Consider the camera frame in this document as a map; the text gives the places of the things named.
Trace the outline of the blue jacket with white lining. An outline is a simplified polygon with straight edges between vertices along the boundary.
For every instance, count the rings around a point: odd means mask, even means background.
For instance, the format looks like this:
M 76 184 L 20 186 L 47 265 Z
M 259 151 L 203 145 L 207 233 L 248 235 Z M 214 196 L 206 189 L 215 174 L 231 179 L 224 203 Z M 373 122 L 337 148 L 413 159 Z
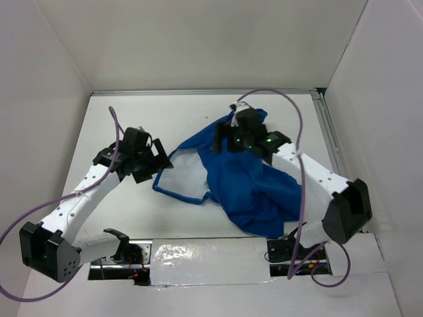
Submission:
M 282 236 L 284 224 L 299 219 L 301 186 L 249 151 L 215 153 L 216 124 L 189 137 L 169 155 L 173 168 L 158 173 L 153 190 L 194 205 L 210 199 L 242 231 L 266 238 Z

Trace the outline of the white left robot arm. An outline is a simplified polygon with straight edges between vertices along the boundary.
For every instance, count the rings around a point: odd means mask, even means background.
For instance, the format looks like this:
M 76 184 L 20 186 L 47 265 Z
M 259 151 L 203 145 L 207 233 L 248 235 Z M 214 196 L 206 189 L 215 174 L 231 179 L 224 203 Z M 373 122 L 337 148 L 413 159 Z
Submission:
M 142 128 L 127 128 L 121 140 L 98 152 L 69 198 L 38 223 L 22 226 L 19 240 L 23 264 L 64 283 L 80 266 L 98 258 L 124 263 L 130 257 L 128 235 L 112 228 L 88 240 L 77 240 L 77 234 L 125 177 L 132 176 L 139 184 L 172 166 L 160 139 L 152 139 Z

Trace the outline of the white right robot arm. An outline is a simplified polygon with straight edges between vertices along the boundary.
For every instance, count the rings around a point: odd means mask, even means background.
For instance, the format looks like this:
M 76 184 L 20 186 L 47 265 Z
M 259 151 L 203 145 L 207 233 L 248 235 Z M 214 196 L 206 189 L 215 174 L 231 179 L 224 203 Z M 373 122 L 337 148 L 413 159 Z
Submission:
M 294 258 L 304 258 L 311 247 L 329 240 L 347 243 L 372 218 L 364 181 L 335 174 L 301 153 L 283 133 L 268 131 L 257 109 L 236 111 L 216 125 L 213 150 L 221 153 L 224 143 L 231 153 L 250 151 L 305 188 L 303 226 L 288 244 Z

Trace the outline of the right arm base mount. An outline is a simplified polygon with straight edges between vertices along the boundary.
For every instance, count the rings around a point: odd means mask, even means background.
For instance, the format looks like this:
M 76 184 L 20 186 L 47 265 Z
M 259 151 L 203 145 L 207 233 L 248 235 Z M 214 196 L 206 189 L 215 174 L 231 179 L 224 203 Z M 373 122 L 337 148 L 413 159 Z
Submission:
M 295 246 L 295 240 L 290 236 L 280 239 L 267 239 L 267 251 L 264 253 L 264 259 L 269 263 L 271 277 L 286 277 L 291 263 L 291 257 Z M 315 274 L 330 274 L 327 263 L 327 253 L 321 248 L 316 254 L 313 254 L 301 267 L 295 272 L 296 276 L 310 275 L 312 269 L 316 268 Z

